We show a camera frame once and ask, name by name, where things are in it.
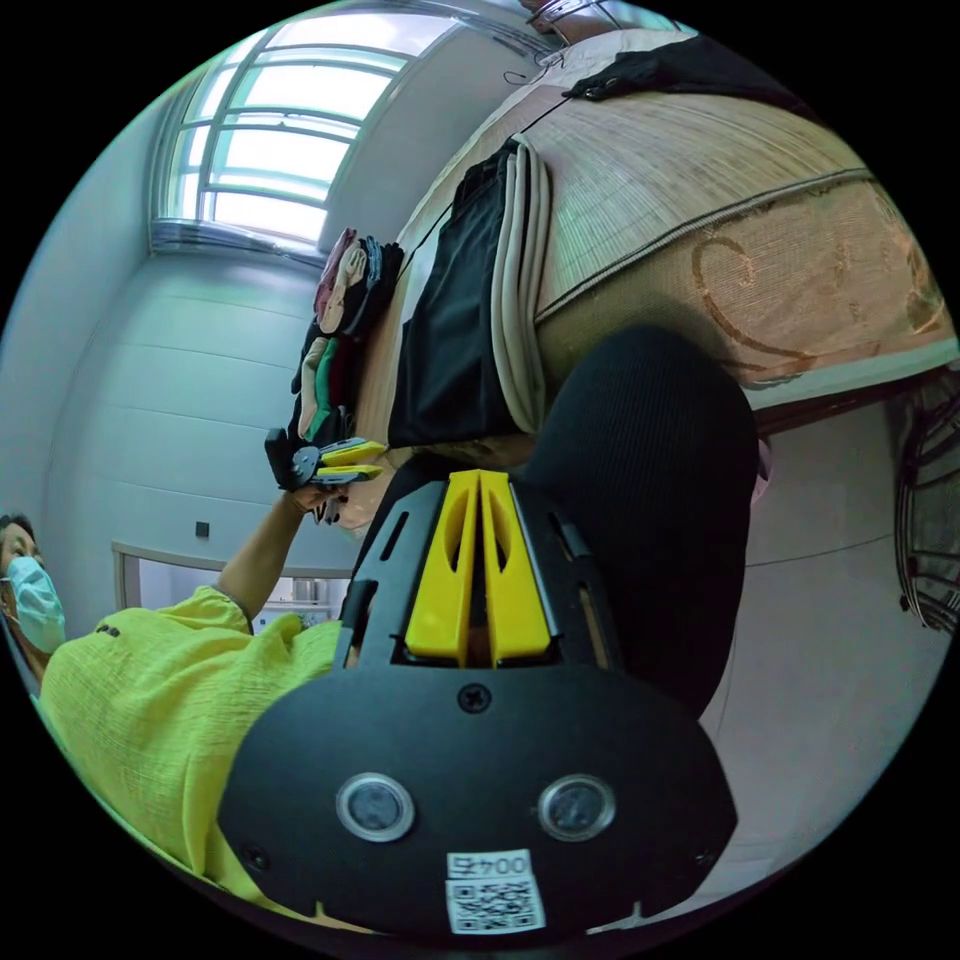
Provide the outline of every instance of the woman's arm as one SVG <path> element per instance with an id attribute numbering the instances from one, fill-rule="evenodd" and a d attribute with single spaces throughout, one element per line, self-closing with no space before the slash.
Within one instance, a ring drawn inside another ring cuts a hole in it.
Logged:
<path id="1" fill-rule="evenodd" d="M 284 493 L 271 507 L 254 535 L 223 568 L 217 588 L 255 618 L 273 593 L 287 562 L 293 538 L 304 516 L 342 491 L 306 487 Z"/>

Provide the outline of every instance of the doorway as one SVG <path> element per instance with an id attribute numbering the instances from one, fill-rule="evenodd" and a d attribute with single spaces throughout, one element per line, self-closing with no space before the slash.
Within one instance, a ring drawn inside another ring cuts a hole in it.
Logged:
<path id="1" fill-rule="evenodd" d="M 224 564 L 196 557 L 177 557 L 144 548 L 114 544 L 117 609 L 158 610 L 189 599 L 213 586 Z M 297 614 L 304 627 L 335 620 L 340 614 L 349 570 L 284 570 L 270 599 L 253 619 L 254 634 L 285 614 Z"/>

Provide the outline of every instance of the yellow shirt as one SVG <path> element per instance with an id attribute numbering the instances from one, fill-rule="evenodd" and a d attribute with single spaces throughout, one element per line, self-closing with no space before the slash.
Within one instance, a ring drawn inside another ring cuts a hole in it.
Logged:
<path id="1" fill-rule="evenodd" d="M 251 903 L 267 900 L 217 826 L 230 765 L 254 721 L 330 670 L 338 621 L 303 630 L 296 614 L 253 636 L 212 587 L 164 610 L 121 610 L 60 647 L 40 709 L 98 799 L 196 876 Z"/>

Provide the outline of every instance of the window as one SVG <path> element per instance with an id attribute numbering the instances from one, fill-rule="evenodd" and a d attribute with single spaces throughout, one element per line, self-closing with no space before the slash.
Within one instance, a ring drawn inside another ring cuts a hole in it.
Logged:
<path id="1" fill-rule="evenodd" d="M 178 99 L 161 140 L 153 219 L 246 231 L 316 252 L 337 176 L 371 111 L 456 21 L 301 17 L 228 51 Z"/>

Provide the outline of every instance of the pink clothing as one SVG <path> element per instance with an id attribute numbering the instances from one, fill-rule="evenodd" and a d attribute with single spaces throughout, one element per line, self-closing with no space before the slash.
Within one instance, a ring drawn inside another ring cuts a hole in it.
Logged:
<path id="1" fill-rule="evenodd" d="M 317 295 L 313 301 L 313 312 L 317 315 L 317 322 L 323 316 L 323 309 L 330 300 L 330 294 L 333 293 L 333 285 L 337 280 L 337 271 L 340 269 L 340 260 L 343 258 L 347 248 L 357 239 L 357 231 L 353 227 L 347 227 L 340 234 L 339 239 L 333 245 L 330 256 L 327 258 L 326 266 L 323 268 L 323 274 L 320 277 L 320 286 L 317 287 Z"/>

